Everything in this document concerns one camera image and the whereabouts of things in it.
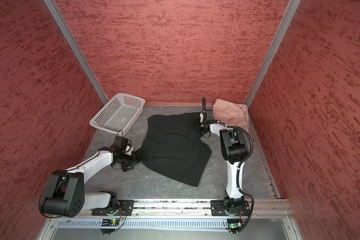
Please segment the pink drawstring shorts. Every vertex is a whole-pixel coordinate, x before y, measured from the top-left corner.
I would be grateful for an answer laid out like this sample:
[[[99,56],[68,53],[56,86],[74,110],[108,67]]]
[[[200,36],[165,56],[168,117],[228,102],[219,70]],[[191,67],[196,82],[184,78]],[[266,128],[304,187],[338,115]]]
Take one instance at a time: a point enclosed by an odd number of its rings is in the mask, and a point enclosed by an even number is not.
[[[215,120],[219,120],[228,126],[241,127],[246,131],[249,130],[247,105],[216,99],[213,105],[213,116]]]

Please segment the black shorts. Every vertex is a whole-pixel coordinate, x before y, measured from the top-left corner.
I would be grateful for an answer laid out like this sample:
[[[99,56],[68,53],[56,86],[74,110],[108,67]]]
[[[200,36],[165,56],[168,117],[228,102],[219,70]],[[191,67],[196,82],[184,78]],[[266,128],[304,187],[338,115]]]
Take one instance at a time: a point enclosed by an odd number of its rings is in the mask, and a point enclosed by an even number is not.
[[[143,164],[180,183],[198,187],[212,154],[195,129],[199,113],[153,115],[140,147]]]

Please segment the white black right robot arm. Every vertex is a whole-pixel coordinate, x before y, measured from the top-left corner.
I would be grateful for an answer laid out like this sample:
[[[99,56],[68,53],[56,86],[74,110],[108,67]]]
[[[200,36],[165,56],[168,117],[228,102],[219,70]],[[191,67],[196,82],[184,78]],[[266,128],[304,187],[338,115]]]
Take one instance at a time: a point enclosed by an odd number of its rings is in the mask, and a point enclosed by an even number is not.
[[[196,120],[193,127],[203,135],[211,133],[220,137],[222,157],[227,163],[228,179],[226,197],[223,200],[224,211],[227,215],[241,213],[250,216],[253,207],[246,201],[250,194],[242,189],[243,168],[254,151],[254,143],[248,131],[220,121]]]

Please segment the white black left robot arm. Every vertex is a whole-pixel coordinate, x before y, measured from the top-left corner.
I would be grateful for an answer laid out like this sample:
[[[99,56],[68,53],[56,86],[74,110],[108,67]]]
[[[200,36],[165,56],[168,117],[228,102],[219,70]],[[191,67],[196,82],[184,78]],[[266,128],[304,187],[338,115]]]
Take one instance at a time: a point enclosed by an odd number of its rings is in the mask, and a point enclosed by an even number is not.
[[[39,212],[46,218],[73,218],[82,211],[96,210],[107,216],[121,215],[117,194],[109,191],[85,193],[85,183],[105,167],[119,164],[124,172],[143,162],[132,147],[103,147],[91,158],[67,170],[54,171],[39,199]]]

